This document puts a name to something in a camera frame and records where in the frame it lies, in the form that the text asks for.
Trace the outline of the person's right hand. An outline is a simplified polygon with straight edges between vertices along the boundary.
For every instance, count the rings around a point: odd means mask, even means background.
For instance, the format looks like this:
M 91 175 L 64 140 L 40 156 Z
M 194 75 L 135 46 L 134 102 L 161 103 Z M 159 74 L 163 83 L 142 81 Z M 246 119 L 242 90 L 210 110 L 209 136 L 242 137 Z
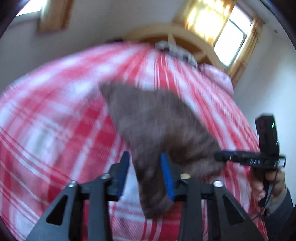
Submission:
M 273 183 L 273 190 L 271 192 L 271 201 L 278 201 L 287 193 L 287 186 L 285 184 L 285 172 L 278 170 L 265 169 L 250 169 L 252 196 L 260 201 L 266 196 L 264 190 L 263 180 Z

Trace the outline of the dark jacket right forearm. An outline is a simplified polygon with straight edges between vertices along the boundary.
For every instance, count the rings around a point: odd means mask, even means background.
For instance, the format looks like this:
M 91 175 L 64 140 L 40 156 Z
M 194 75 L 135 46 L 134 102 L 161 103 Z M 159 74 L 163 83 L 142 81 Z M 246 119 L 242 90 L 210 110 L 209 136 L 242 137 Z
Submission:
M 295 240 L 295 206 L 288 188 L 270 203 L 262 220 L 268 240 Z

